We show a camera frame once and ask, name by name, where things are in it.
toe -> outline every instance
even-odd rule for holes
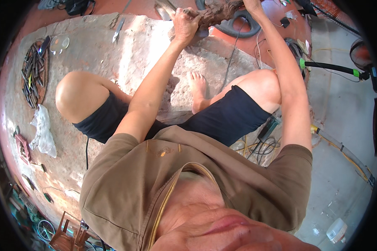
[[[193,80],[194,78],[193,78],[193,75],[192,75],[192,73],[191,72],[187,72],[187,78],[190,80]]]

hand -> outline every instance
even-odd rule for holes
[[[201,16],[192,18],[188,14],[183,13],[182,8],[177,8],[176,14],[172,14],[170,18],[174,24],[174,40],[186,47],[198,29],[198,22]]]
[[[260,10],[263,12],[260,0],[243,0],[243,2],[246,10],[250,12],[250,14],[256,14]]]

smartphone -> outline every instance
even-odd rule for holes
[[[39,57],[43,56],[43,53],[45,52],[46,48],[49,46],[50,40],[51,40],[51,38],[49,36],[47,36],[45,38],[45,41],[43,42],[43,44],[41,45],[41,47],[38,50]]]

rubber tire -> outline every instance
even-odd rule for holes
[[[199,10],[205,10],[205,0],[195,0],[195,4],[197,6],[197,8]],[[231,37],[237,37],[239,35],[239,38],[249,38],[249,37],[252,37],[254,35],[256,35],[260,30],[261,30],[261,27],[260,25],[251,17],[250,14],[247,14],[248,11],[247,10],[238,10],[235,12],[235,14],[233,15],[233,18],[230,19],[229,21],[222,21],[221,24],[217,24],[215,25],[215,28],[217,28],[218,30],[220,30],[221,32],[231,36]],[[236,31],[234,28],[233,28],[233,22],[236,20],[236,18],[238,17],[243,17],[243,18],[246,18],[247,22],[248,22],[248,25],[250,26],[250,31],[248,32],[240,32],[239,34],[239,31]]]

carving knife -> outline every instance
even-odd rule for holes
[[[118,36],[119,33],[120,33],[121,27],[122,27],[123,24],[124,24],[124,20],[126,20],[125,17],[121,18],[120,23],[119,23],[119,25],[117,26],[116,32],[115,32],[115,34],[113,35],[112,43],[114,43],[114,42],[116,41],[116,38],[117,38],[117,36]]]

